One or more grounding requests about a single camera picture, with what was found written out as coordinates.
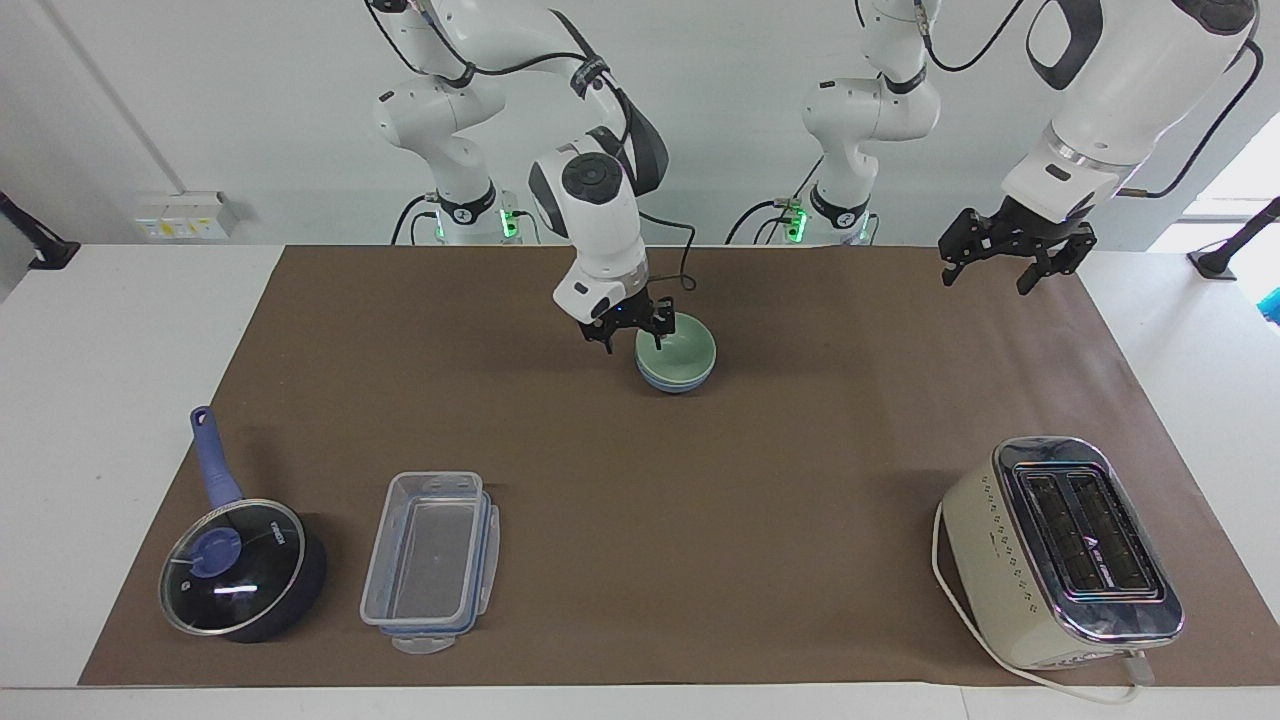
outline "wall socket panel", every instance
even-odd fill
[[[133,219],[147,240],[230,240],[239,222],[220,192],[142,199]]]

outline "pan handle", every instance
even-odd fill
[[[244,492],[227,469],[223,439],[218,434],[218,421],[211,407],[202,406],[191,411],[191,430],[196,436],[196,457],[205,477],[205,492],[209,495],[210,505],[221,507],[244,500]]]

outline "power cord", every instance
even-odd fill
[[[534,217],[529,210],[515,210],[511,214],[512,218],[529,218],[530,223],[534,223],[534,240],[538,245],[543,243],[543,231],[538,228],[538,218]]]
[[[439,215],[436,215],[435,213],[430,213],[430,211],[429,213],[419,213],[417,215],[413,215],[413,219],[410,220],[410,223],[408,223],[408,243],[412,245],[412,246],[417,246],[417,222],[419,220],[421,220],[422,218],[430,218],[430,219],[434,220],[438,217]]]
[[[764,220],[763,223],[760,223],[760,227],[755,229],[755,238],[751,240],[751,245],[759,245],[760,243],[760,234],[764,232],[764,228],[767,228],[769,225],[773,225],[773,229],[778,229],[778,225],[782,225],[786,222],[787,220],[778,219],[778,218],[769,218],[768,220]],[[764,241],[764,245],[768,245],[771,242],[773,242],[773,233],[772,232],[769,233],[769,238]]]
[[[1120,697],[1100,697],[1083,693],[1075,688],[1055,683],[1052,680],[1046,680],[1039,675],[1028,673],[1019,667],[1014,667],[1012,665],[1001,660],[1000,656],[996,655],[996,651],[991,650],[991,646],[987,644],[986,638],[983,638],[982,633],[978,632],[978,628],[973,624],[973,620],[970,620],[969,615],[964,611],[964,607],[960,606],[960,601],[956,600],[955,593],[951,592],[951,585],[948,585],[946,579],[942,578],[942,570],[938,569],[938,536],[941,525],[942,525],[942,503],[938,503],[938,510],[933,514],[933,578],[938,582],[940,585],[942,585],[943,594],[947,596],[947,600],[951,601],[951,607],[954,607],[956,614],[960,615],[960,619],[964,620],[964,625],[965,628],[969,629],[969,634],[973,635],[973,639],[978,641],[978,644],[982,646],[982,650],[987,651],[987,655],[989,655],[991,659],[995,660],[997,665],[1000,665],[1009,673],[1018,675],[1024,680],[1030,680],[1032,683],[1043,685],[1051,691],[1057,691],[1060,693],[1069,694],[1071,697],[1080,700],[1087,700],[1089,702],[1097,702],[1100,705],[1128,705],[1133,702],[1134,698],[1138,697],[1138,693],[1142,692],[1143,685],[1138,684],[1137,682],[1134,682],[1134,684],[1132,684],[1129,689]],[[1151,680],[1149,667],[1146,666],[1146,656],[1140,651],[1130,653],[1130,656],[1125,661],[1125,669],[1129,670],[1130,680],[1137,680],[1139,675],[1146,675],[1144,680]]]
[[[733,242],[733,236],[737,234],[737,231],[742,228],[742,225],[751,215],[759,213],[760,210],[764,210],[765,208],[773,208],[776,205],[777,200],[762,200],[760,202],[756,202],[755,205],[748,208],[748,210],[742,213],[742,217],[740,217],[737,222],[733,223],[733,229],[728,231],[728,234],[724,237],[724,245],[731,245]]]
[[[876,236],[879,234],[879,214],[878,213],[872,213],[872,215],[867,220],[868,222],[876,220],[876,229],[872,231],[872,237],[870,237],[870,240],[867,241],[867,247],[874,247],[876,246]]]
[[[408,205],[406,205],[404,209],[401,210],[401,217],[398,220],[396,220],[396,229],[392,231],[392,247],[394,247],[396,242],[399,241],[399,233],[404,228],[404,220],[408,218],[410,211],[412,211],[413,208],[416,208],[420,202],[426,202],[426,195],[419,195],[413,200],[410,200]]]
[[[826,155],[823,155],[822,158],[818,158],[818,161],[814,163],[812,168],[809,168],[809,174],[806,174],[804,177],[804,179],[800,181],[800,184],[796,187],[796,191],[791,193],[791,200],[792,201],[797,200],[800,197],[800,193],[804,192],[804,186],[809,184],[809,181],[813,179],[813,176],[818,172],[818,168],[822,167],[822,161],[824,159],[826,159]],[[773,229],[769,231],[769,240],[765,240],[764,245],[772,245],[773,243],[773,233],[777,232],[778,227],[782,224],[782,220],[785,220],[787,218],[787,210],[790,210],[790,204],[782,206],[782,211],[778,213],[778,218],[777,218],[778,223],[774,224]]]
[[[421,70],[421,69],[413,67],[413,63],[408,61],[408,58],[404,56],[404,53],[402,53],[401,49],[399,49],[399,46],[396,45],[396,41],[392,40],[390,33],[387,32],[387,27],[383,26],[383,22],[380,19],[378,19],[378,12],[374,10],[374,6],[367,0],[365,1],[365,9],[369,10],[369,17],[372,18],[374,24],[378,26],[378,29],[383,33],[383,37],[387,38],[387,42],[388,42],[388,45],[392,46],[392,50],[396,51],[396,56],[399,58],[402,63],[404,63],[406,68],[408,68],[410,70],[412,70],[412,72],[415,72],[415,73],[417,73],[420,76],[434,74],[434,73],[428,73],[425,70]],[[545,55],[538,55],[536,58],[531,58],[529,60],[525,60],[524,63],[518,63],[518,64],[511,65],[508,68],[500,68],[500,69],[497,69],[497,70],[490,70],[490,69],[480,68],[475,63],[471,63],[470,60],[467,60],[466,58],[463,58],[462,54],[460,54],[457,51],[457,49],[453,47],[453,44],[449,42],[449,38],[444,35],[443,31],[440,31],[439,26],[436,26],[435,22],[431,18],[426,18],[426,20],[428,20],[428,24],[431,27],[431,29],[435,32],[435,36],[439,37],[440,42],[444,44],[444,47],[445,47],[445,50],[449,51],[449,55],[453,55],[453,59],[457,60],[458,63],[461,63],[463,68],[466,68],[466,70],[458,78],[444,78],[444,77],[440,78],[440,79],[443,79],[444,82],[447,82],[449,85],[463,86],[463,85],[466,85],[470,81],[471,76],[489,76],[489,77],[509,76],[512,73],[518,73],[520,70],[529,69],[529,68],[531,68],[531,67],[534,67],[534,65],[536,65],[539,63],[545,63],[547,60],[570,59],[570,60],[579,60],[579,61],[582,61],[582,63],[586,61],[586,58],[584,55],[579,54],[579,53],[548,53]]]
[[[1126,187],[1120,192],[1117,192],[1116,193],[1117,196],[1139,197],[1144,200],[1160,200],[1161,197],[1165,197],[1166,195],[1176,190],[1179,184],[1181,184],[1183,179],[1187,177],[1187,173],[1189,173],[1192,170],[1192,167],[1196,165],[1196,161],[1199,160],[1201,152],[1203,152],[1204,147],[1210,143],[1211,140],[1213,140],[1213,135],[1217,133],[1217,128],[1222,126],[1228,115],[1231,114],[1231,110],[1235,110],[1235,106],[1240,104],[1240,100],[1244,100],[1244,96],[1248,95],[1249,90],[1253,88],[1253,83],[1258,81],[1258,76],[1262,74],[1262,64],[1263,64],[1262,47],[1260,47],[1258,44],[1254,42],[1253,40],[1245,40],[1244,49],[1253,53],[1254,63],[1253,63],[1253,72],[1249,73],[1249,79],[1244,81],[1244,85],[1240,86],[1240,90],[1235,94],[1235,97],[1233,97],[1231,101],[1226,104],[1226,108],[1222,109],[1222,113],[1217,117],[1216,120],[1213,120],[1213,124],[1210,126],[1208,132],[1204,133],[1204,137],[1201,138],[1199,145],[1197,145],[1196,150],[1192,151],[1190,158],[1187,159],[1187,164],[1183,165],[1181,172],[1178,173],[1178,177],[1174,178],[1174,182],[1169,183],[1169,187],[1161,190],[1160,192],[1151,192],[1148,190]]]
[[[668,228],[677,228],[682,231],[689,231],[689,240],[685,242],[685,251],[680,255],[680,272],[675,275],[658,275],[650,278],[650,283],[663,282],[663,281],[680,281],[680,287],[685,292],[692,292],[698,290],[698,281],[692,275],[685,272],[685,265],[689,263],[689,250],[694,246],[694,238],[698,237],[698,228],[685,223],[677,223],[675,220],[664,220],[662,218],[655,218],[648,213],[641,211],[640,217],[649,220],[655,225],[666,225]]]
[[[963,73],[964,70],[968,70],[969,68],[977,65],[978,61],[987,55],[987,51],[989,51],[991,47],[996,45],[996,41],[1000,40],[1001,35],[1004,35],[1005,28],[1009,27],[1010,22],[1012,22],[1014,15],[1016,15],[1018,10],[1020,10],[1023,5],[1027,3],[1027,0],[1018,0],[1016,3],[1014,3],[1012,9],[1009,10],[1007,15],[1005,15],[1005,20],[1000,23],[1000,27],[996,28],[995,35],[991,36],[991,40],[988,40],[987,44],[982,46],[982,50],[979,50],[978,54],[974,55],[972,60],[964,63],[963,65],[948,65],[942,60],[940,60],[937,53],[933,51],[933,36],[929,32],[929,13],[928,10],[924,9],[923,0],[914,0],[914,1],[915,1],[915,24],[920,29],[920,37],[924,40],[924,49],[929,53],[929,59],[933,60],[933,64],[937,65],[938,69],[948,73]]]

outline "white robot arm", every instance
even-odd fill
[[[421,70],[434,76],[402,86],[408,92],[384,95],[380,105],[393,142],[417,151],[433,169],[444,168],[443,174],[436,170],[442,200],[445,181],[458,201],[493,193],[479,149],[452,137],[502,110],[500,95],[486,85],[493,77],[530,69],[568,79],[600,124],[540,159],[529,176],[544,222],[577,250],[553,297],[581,324],[586,340],[603,342],[611,352],[620,328],[658,338],[673,332],[671,300],[654,302],[646,292],[649,269],[635,201],[662,182],[667,149],[572,22],[529,0],[369,1],[384,12],[399,9],[396,31],[408,36]],[[403,108],[397,101],[402,94],[410,95]],[[429,108],[415,105],[420,95],[429,97]]]
[[[454,133],[506,108],[498,81],[452,82],[465,67],[407,0],[367,0],[379,24],[419,77],[379,96],[374,118],[387,140],[426,160],[435,176],[439,227],[445,242],[492,245],[508,240],[502,190],[490,179],[480,147]]]
[[[1074,273],[1097,243],[1084,218],[1201,101],[1256,20],[1254,0],[1046,1],[1027,49],[1041,78],[1065,91],[1062,109],[1005,178],[1000,211],[966,209],[938,242],[943,282],[993,255],[1036,259],[1018,282],[1023,295]]]
[[[938,4],[924,1],[931,18]],[[808,232],[823,242],[850,242],[864,224],[879,163],[863,151],[863,142],[919,140],[933,131],[941,111],[913,0],[865,5],[865,56],[879,74],[826,81],[805,99],[804,124],[822,145],[823,164],[817,183],[805,188],[804,210]]]

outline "green bowl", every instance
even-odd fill
[[[636,337],[636,366],[649,384],[663,392],[689,392],[712,374],[716,338],[698,318],[676,313],[676,332],[662,338],[662,350],[652,334]]]

